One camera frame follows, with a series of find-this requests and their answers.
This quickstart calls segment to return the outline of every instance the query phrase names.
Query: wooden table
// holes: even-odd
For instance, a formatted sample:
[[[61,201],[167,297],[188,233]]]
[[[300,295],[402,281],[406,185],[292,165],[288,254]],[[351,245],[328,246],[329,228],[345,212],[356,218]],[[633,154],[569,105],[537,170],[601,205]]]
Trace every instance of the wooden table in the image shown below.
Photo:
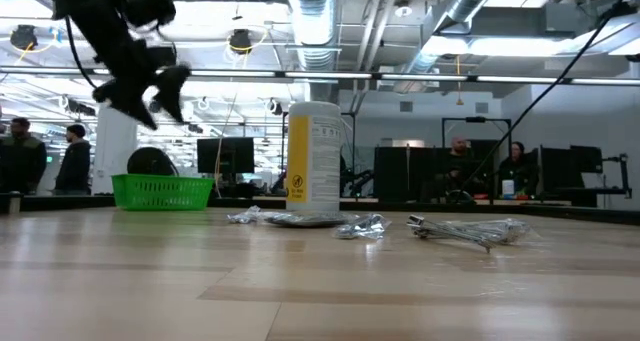
[[[413,237],[405,213],[372,241],[228,224],[239,211],[0,218],[0,338],[640,339],[639,228],[515,216],[539,237],[487,255]]]

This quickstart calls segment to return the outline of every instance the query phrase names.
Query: hanging cable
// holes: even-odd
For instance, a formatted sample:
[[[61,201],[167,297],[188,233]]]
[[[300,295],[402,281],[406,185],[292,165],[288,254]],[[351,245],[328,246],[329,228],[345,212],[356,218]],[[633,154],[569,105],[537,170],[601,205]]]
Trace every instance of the hanging cable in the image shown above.
[[[22,52],[22,54],[20,55],[20,57],[18,58],[18,60],[16,60],[16,62],[14,62],[14,63],[13,63],[13,66],[18,66],[18,64],[19,64],[20,62],[22,62],[22,59],[24,59],[24,57],[29,53],[29,49],[30,49],[31,47],[33,47],[33,42],[31,42],[31,43],[29,44],[29,46],[27,46],[27,48],[26,48],[26,49],[24,49],[24,50],[20,50],[20,51]],[[4,80],[6,80],[6,79],[7,79],[7,77],[9,77],[9,74],[8,74],[8,73],[5,73],[5,74],[4,74],[4,76],[2,77],[2,80],[0,80],[0,84],[2,84],[2,83],[4,82]]]
[[[82,67],[82,63],[80,62],[80,57],[78,56],[78,50],[76,49],[76,43],[73,40],[73,31],[71,29],[71,18],[69,16],[65,17],[64,22],[67,25],[67,34],[69,35],[69,48],[71,49],[71,55],[73,55],[73,60],[76,62],[76,66],[78,67],[78,70],[80,70],[82,77],[84,77],[84,79],[87,80],[87,82],[89,83],[89,85],[91,85],[91,87],[96,89],[97,86],[93,83],[93,81],[91,81],[89,74],[87,74],[87,71]]]
[[[609,20],[611,20],[611,18],[616,14],[616,11],[620,8],[623,1],[624,0],[616,0],[613,6],[611,6],[611,9],[609,10],[609,12],[605,13],[606,15],[605,18],[600,22],[600,25],[595,30],[593,35],[591,35],[589,40],[584,44],[584,46],[582,46],[580,51],[578,51],[578,54],[571,60],[571,62],[569,62],[569,65],[567,65],[564,71],[562,71],[560,76],[558,76],[558,78],[556,78],[556,80],[551,85],[549,85],[549,87],[547,87],[544,91],[542,91],[542,93],[538,95],[538,97],[536,97],[536,99],[533,100],[533,102],[529,106],[527,106],[527,108],[520,114],[520,116],[518,116],[516,121],[507,130],[507,132],[505,132],[505,134],[502,135],[502,138],[500,139],[500,141],[498,141],[493,146],[491,151],[489,151],[487,156],[485,156],[482,162],[480,162],[480,165],[475,169],[475,171],[473,171],[473,173],[469,176],[469,178],[467,178],[462,183],[462,186],[460,187],[460,192],[457,193],[454,203],[458,203],[460,196],[463,194],[465,188],[469,185],[469,182],[471,182],[471,180],[473,180],[480,173],[480,171],[485,167],[485,165],[487,164],[487,162],[489,162],[489,160],[493,159],[493,156],[500,149],[500,146],[502,145],[502,143],[504,143],[504,141],[507,138],[509,138],[511,133],[513,133],[513,130],[520,124],[520,122],[522,122],[522,119],[524,119],[524,117],[529,113],[529,111],[531,111],[538,104],[538,102],[540,102],[540,100],[542,100],[549,92],[551,92],[551,90],[553,90],[554,87],[556,87],[560,82],[562,82],[562,80],[567,76],[569,71],[571,71],[571,69],[576,64],[576,62],[578,62],[580,57],[582,57],[582,55],[589,49],[589,47],[591,47],[591,44],[598,37],[598,35],[602,31],[602,29],[607,25]]]
[[[456,56],[456,71],[457,75],[460,75],[460,55]],[[458,101],[456,101],[456,105],[464,105],[464,102],[462,101],[462,82],[460,81],[458,81]]]
[[[247,68],[247,61],[248,60],[249,60],[249,54],[246,53],[244,55],[244,62],[242,64],[242,69],[246,69]],[[213,175],[213,178],[215,180],[216,194],[218,195],[218,198],[222,198],[222,195],[220,194],[220,183],[219,183],[219,177],[220,177],[220,153],[222,152],[222,140],[224,139],[224,131],[226,130],[227,125],[229,124],[229,119],[231,118],[231,113],[233,112],[233,109],[235,108],[235,105],[236,105],[236,100],[238,99],[238,91],[240,91],[240,85],[239,84],[236,85],[236,92],[233,95],[233,101],[231,101],[231,105],[229,105],[229,112],[227,112],[227,116],[225,117],[224,125],[222,126],[222,130],[220,131],[220,140],[218,141],[218,154],[216,155],[216,164],[215,164],[216,172]]]

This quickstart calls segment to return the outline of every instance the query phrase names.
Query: plastic wrap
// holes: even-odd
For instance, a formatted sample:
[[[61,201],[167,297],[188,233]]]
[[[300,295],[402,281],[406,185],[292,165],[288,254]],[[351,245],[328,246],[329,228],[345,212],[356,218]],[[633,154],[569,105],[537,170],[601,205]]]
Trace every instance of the plastic wrap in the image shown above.
[[[273,212],[252,206],[245,212],[228,215],[227,218],[231,223],[240,224],[267,222],[287,227],[333,227],[352,222],[358,219],[358,215],[346,212]]]
[[[367,216],[358,217],[356,220],[346,225],[338,227],[333,236],[339,239],[354,239],[357,237],[366,237],[370,239],[380,239],[382,234],[389,227],[391,221],[379,214],[369,214]]]
[[[229,219],[230,223],[248,224],[248,223],[260,221],[261,213],[262,212],[260,210],[260,207],[251,206],[245,212],[241,212],[235,215],[227,215],[227,219]]]
[[[270,212],[264,221],[287,227],[333,227],[358,219],[346,212]]]
[[[531,231],[526,222],[516,219],[432,222],[412,215],[407,225],[413,230],[413,234],[420,238],[453,238],[472,242],[484,247],[487,253],[498,244],[513,244]]]

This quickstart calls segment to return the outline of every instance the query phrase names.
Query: yellow label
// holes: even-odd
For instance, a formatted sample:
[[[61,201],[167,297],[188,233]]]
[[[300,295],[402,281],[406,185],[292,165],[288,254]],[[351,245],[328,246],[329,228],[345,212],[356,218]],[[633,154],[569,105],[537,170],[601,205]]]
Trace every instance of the yellow label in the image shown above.
[[[309,116],[289,116],[287,156],[287,201],[307,202]]]

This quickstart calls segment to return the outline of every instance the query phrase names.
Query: green basket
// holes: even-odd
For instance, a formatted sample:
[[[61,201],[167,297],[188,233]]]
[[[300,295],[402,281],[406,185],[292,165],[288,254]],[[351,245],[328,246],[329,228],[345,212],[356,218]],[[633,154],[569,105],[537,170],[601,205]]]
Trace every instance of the green basket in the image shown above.
[[[213,179],[115,175],[111,177],[116,206],[130,211],[202,210],[207,207]]]

